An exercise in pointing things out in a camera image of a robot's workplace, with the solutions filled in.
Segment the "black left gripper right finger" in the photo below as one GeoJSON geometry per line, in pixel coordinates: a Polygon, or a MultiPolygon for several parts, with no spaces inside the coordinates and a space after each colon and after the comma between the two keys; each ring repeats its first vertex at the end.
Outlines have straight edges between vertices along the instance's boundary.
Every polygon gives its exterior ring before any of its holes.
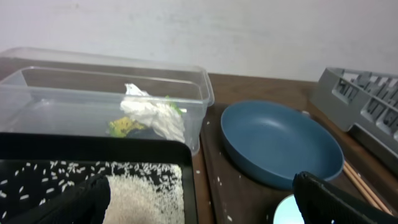
{"type": "Polygon", "coordinates": [[[397,217],[360,201],[309,172],[295,175],[293,193],[305,223],[397,224],[397,217]]]}

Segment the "dark blue plate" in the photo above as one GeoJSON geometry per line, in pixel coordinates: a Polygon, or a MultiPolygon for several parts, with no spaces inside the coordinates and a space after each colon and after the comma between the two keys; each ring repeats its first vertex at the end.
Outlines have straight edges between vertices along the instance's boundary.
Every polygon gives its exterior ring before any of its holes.
{"type": "Polygon", "coordinates": [[[241,101],[221,115],[221,135],[231,160],[252,179],[291,190],[296,174],[306,171],[329,181],[343,170],[336,139],[318,122],[270,101],[241,101]]]}

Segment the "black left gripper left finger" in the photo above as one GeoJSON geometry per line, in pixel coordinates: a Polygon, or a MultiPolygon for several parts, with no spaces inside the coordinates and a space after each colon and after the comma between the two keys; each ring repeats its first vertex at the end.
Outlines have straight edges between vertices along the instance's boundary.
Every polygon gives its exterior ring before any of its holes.
{"type": "Polygon", "coordinates": [[[108,178],[98,174],[8,221],[8,224],[102,224],[111,200],[108,178]]]}

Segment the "yellow snack wrapper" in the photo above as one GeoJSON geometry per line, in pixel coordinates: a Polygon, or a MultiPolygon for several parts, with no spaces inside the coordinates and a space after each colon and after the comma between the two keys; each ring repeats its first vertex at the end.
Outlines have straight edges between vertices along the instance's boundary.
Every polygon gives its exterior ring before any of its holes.
{"type": "Polygon", "coordinates": [[[110,136],[116,138],[166,140],[166,138],[160,137],[156,134],[152,128],[131,119],[125,113],[122,118],[109,122],[108,133],[110,136]]]}

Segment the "wooden chopstick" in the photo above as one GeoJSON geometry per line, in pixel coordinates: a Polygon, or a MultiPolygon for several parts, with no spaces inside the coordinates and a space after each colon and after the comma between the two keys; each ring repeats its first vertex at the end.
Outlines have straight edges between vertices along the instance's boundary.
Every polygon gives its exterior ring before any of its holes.
{"type": "Polygon", "coordinates": [[[374,197],[375,201],[380,204],[380,206],[383,209],[382,211],[390,215],[393,215],[392,211],[386,206],[386,204],[382,202],[382,200],[374,193],[374,191],[369,187],[369,185],[365,183],[365,181],[360,177],[360,175],[346,161],[344,161],[344,165],[346,165],[347,168],[354,174],[359,183],[364,186],[364,188],[369,192],[369,194],[374,197]]]}
{"type": "Polygon", "coordinates": [[[377,203],[373,196],[364,188],[362,184],[359,183],[354,174],[347,168],[346,165],[343,167],[344,173],[348,176],[349,180],[354,184],[354,186],[359,190],[362,196],[375,208],[383,210],[379,203],[377,203]]]}

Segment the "light blue bowl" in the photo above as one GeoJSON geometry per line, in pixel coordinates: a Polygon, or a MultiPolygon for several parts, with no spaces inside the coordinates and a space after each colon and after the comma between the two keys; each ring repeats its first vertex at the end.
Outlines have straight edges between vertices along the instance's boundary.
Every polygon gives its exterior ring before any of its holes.
{"type": "Polygon", "coordinates": [[[284,198],[277,206],[273,224],[304,224],[302,214],[296,204],[294,195],[284,198]]]}

